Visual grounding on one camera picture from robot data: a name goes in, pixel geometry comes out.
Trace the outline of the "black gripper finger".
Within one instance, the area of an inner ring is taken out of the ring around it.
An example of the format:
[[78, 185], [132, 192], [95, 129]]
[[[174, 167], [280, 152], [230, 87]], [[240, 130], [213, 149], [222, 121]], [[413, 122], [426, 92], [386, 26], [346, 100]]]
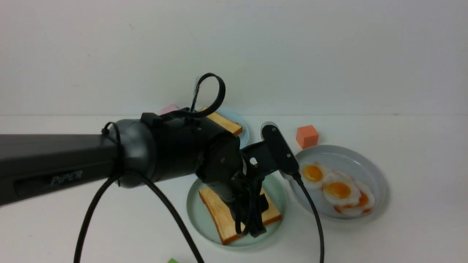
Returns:
[[246, 221], [248, 222], [249, 217], [247, 210], [242, 205], [233, 205], [233, 220], [236, 234], [247, 235], [249, 228]]

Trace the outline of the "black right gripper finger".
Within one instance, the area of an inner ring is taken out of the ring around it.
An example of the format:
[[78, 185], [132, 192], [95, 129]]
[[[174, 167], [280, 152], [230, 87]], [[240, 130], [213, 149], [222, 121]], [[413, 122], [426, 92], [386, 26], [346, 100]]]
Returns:
[[249, 199], [249, 208], [246, 218], [246, 234], [256, 238], [263, 233], [266, 233], [266, 228], [263, 223], [262, 213], [267, 211], [269, 203], [265, 194], [261, 190], [254, 193]]

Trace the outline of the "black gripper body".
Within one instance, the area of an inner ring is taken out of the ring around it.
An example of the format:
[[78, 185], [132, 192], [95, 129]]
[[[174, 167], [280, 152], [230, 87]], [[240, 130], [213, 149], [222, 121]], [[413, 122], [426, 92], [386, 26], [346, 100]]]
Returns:
[[255, 174], [244, 160], [239, 165], [221, 163], [214, 191], [228, 206], [233, 216], [252, 216], [268, 210], [266, 194], [262, 194], [264, 178]]

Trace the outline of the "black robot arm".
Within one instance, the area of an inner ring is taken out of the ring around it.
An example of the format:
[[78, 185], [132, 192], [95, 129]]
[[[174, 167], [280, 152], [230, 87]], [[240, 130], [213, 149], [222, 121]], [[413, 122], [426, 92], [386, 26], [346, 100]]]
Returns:
[[227, 205], [240, 235], [266, 232], [261, 180], [248, 176], [239, 138], [202, 112], [143, 113], [108, 123], [100, 134], [2, 134], [1, 205], [121, 175], [142, 185], [196, 174]]

